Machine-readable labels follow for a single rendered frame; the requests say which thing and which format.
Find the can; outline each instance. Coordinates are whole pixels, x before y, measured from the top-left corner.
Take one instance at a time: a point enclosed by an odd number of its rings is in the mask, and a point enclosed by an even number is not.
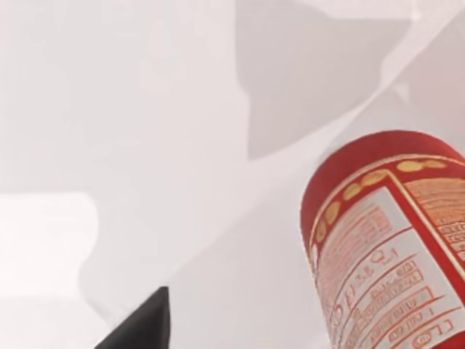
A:
[[[333,348],[465,348],[465,158],[449,145],[350,142],[310,180],[301,229]]]

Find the red jar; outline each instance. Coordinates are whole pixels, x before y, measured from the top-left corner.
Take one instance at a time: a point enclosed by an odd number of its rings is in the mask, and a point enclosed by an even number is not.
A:
[[[465,348],[465,159],[418,132],[320,166],[301,226],[333,348]]]

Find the black object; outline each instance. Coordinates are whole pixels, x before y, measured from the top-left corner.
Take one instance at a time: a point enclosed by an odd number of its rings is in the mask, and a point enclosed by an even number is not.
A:
[[[161,287],[95,349],[169,349],[168,287]]]

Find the red lid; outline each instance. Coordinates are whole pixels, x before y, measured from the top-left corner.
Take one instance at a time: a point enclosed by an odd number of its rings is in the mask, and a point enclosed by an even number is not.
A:
[[[319,208],[338,184],[373,162],[403,154],[447,156],[464,160],[460,153],[442,140],[420,132],[380,132],[345,145],[331,154],[318,168],[305,191],[301,207],[305,248],[308,249],[313,222]]]

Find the nutrition facts label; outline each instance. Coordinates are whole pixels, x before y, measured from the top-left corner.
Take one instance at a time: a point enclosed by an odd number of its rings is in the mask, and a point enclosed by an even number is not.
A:
[[[338,220],[315,280],[334,348],[430,349],[465,330],[460,299],[387,188]]]
[[[465,262],[465,180],[434,178],[407,184],[439,228],[445,242]]]

